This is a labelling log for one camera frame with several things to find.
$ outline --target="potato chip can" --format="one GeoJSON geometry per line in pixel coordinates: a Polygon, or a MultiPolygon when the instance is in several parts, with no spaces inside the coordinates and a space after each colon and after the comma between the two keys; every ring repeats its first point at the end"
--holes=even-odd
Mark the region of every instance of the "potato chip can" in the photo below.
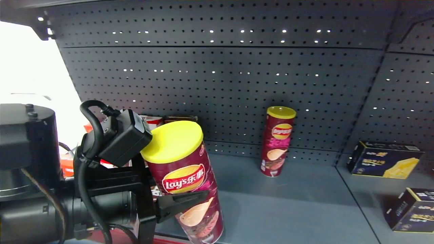
{"type": "Polygon", "coordinates": [[[157,127],[141,155],[161,194],[210,192],[205,201],[175,217],[193,244],[215,243],[223,233],[223,216],[201,127],[192,121],[157,127]]]}
{"type": "Polygon", "coordinates": [[[268,177],[282,172],[296,114],[294,109],[282,106],[267,109],[260,169],[268,177]]]}

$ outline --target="screw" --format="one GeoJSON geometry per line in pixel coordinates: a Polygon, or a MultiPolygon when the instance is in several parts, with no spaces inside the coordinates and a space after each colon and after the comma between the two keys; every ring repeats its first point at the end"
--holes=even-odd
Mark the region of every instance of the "screw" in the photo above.
{"type": "Polygon", "coordinates": [[[29,118],[36,119],[36,118],[38,118],[38,113],[37,112],[28,112],[27,116],[29,118]]]}
{"type": "Polygon", "coordinates": [[[35,111],[33,104],[26,104],[26,112],[33,112],[35,111]]]}

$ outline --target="dark blue box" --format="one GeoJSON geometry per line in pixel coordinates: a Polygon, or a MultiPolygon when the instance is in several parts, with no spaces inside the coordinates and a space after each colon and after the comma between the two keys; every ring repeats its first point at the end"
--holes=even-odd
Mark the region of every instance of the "dark blue box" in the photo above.
{"type": "Polygon", "coordinates": [[[397,232],[434,233],[434,189],[407,188],[385,218],[397,232]]]}
{"type": "Polygon", "coordinates": [[[406,179],[423,154],[414,145],[360,141],[347,167],[353,175],[406,179]]]}

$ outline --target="yellow lid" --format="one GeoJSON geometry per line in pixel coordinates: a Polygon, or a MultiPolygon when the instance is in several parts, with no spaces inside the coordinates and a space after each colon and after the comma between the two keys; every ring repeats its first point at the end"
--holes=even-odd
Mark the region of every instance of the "yellow lid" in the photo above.
{"type": "Polygon", "coordinates": [[[152,141],[140,153],[148,162],[167,164],[190,155],[203,138],[196,122],[175,121],[153,129],[152,141]]]}
{"type": "Polygon", "coordinates": [[[297,112],[294,109],[282,106],[273,106],[267,109],[267,114],[278,119],[292,119],[295,118],[297,112]]]}

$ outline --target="gray shelf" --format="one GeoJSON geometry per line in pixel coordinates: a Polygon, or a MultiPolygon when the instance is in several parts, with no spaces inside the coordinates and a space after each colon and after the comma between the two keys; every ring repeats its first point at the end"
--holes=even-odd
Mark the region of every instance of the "gray shelf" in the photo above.
{"type": "MultiPolygon", "coordinates": [[[[268,178],[255,158],[211,154],[210,160],[225,223],[220,243],[378,243],[332,166],[289,163],[268,178]]],[[[156,232],[185,237],[174,219],[156,232]]]]}
{"type": "Polygon", "coordinates": [[[394,232],[384,219],[384,212],[406,187],[434,188],[434,174],[413,172],[406,180],[351,175],[345,167],[350,157],[343,154],[337,167],[381,244],[433,243],[432,234],[394,232]]]}

